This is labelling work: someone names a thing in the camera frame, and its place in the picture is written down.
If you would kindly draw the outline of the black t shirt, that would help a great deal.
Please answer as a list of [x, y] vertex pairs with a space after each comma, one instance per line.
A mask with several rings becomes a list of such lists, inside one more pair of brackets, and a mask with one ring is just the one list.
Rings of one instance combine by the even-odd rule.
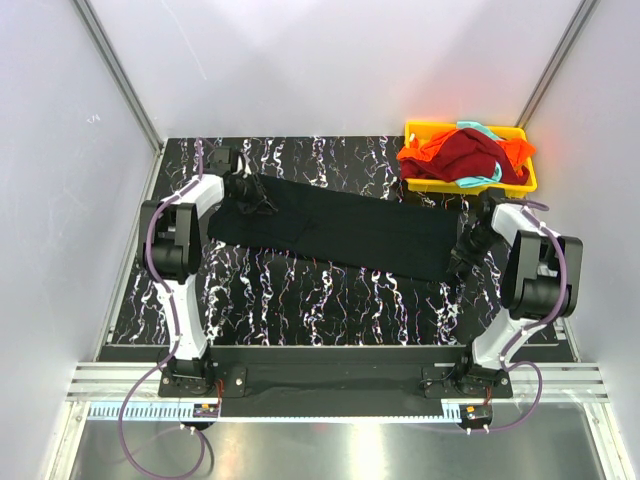
[[262, 175], [273, 214], [243, 214], [227, 198], [208, 236], [229, 245], [289, 251], [424, 281], [448, 278], [458, 214]]

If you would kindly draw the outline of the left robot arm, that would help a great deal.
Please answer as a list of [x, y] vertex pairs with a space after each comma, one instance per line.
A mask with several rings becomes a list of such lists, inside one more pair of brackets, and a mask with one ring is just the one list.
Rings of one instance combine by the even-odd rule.
[[225, 200], [237, 201], [243, 213], [277, 211], [246, 153], [220, 147], [209, 169], [200, 146], [196, 158], [196, 174], [164, 199], [144, 202], [139, 215], [137, 261], [152, 280], [169, 333], [169, 352], [156, 368], [163, 395], [169, 388], [195, 396], [220, 394], [224, 388], [197, 303], [202, 217]]

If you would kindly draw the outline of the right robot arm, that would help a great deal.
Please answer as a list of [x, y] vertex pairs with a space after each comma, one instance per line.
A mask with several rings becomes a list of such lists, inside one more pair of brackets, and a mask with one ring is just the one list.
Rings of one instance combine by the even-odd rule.
[[547, 206], [510, 199], [498, 188], [482, 192], [475, 222], [464, 227], [451, 250], [448, 272], [462, 278], [479, 265], [499, 241], [509, 245], [500, 281], [501, 310], [476, 337], [452, 369], [450, 382], [466, 396], [499, 387], [516, 367], [515, 353], [536, 333], [576, 306], [583, 243], [562, 235], [536, 218]]

